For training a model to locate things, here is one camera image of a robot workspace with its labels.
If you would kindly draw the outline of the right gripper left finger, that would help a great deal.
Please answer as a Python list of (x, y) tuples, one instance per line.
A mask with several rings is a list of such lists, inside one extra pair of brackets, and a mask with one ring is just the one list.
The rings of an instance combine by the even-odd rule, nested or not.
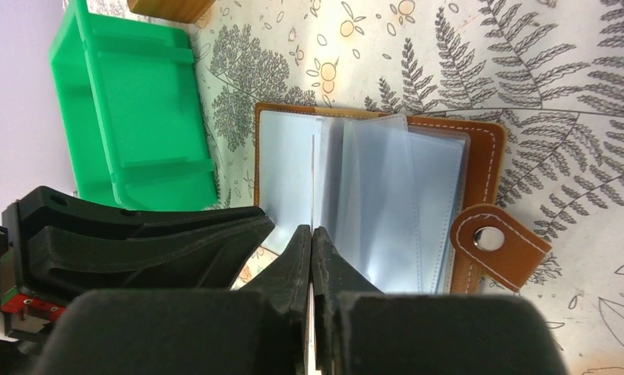
[(302, 374), (312, 231), (235, 291), (94, 290), (75, 298), (36, 374)]

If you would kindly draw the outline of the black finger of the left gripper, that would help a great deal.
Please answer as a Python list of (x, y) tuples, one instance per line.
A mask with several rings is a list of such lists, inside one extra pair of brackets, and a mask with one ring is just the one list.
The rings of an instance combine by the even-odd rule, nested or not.
[(1, 308), (59, 311), (106, 288), (229, 288), (273, 231), (258, 207), (130, 211), (41, 186), (2, 215)]

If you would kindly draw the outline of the green plastic card box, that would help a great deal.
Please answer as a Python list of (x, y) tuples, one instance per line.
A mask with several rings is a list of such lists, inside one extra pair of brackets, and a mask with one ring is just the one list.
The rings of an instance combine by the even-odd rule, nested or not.
[(185, 31), (71, 1), (48, 57), (80, 198), (161, 212), (217, 202)]

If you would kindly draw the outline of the brown leather card holder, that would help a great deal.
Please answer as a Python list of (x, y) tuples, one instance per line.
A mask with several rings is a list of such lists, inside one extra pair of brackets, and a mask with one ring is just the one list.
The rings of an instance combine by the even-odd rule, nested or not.
[(260, 102), (255, 137), (273, 253), (323, 227), (381, 291), (472, 294), (483, 275), (519, 291), (551, 250), (496, 205), (498, 123)]

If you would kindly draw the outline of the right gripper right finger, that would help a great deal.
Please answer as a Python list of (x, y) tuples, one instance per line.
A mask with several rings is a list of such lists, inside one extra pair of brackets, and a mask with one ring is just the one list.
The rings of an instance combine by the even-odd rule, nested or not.
[(324, 374), (564, 374), (527, 300), (396, 295), (372, 285), (326, 229), (312, 235), (316, 363)]

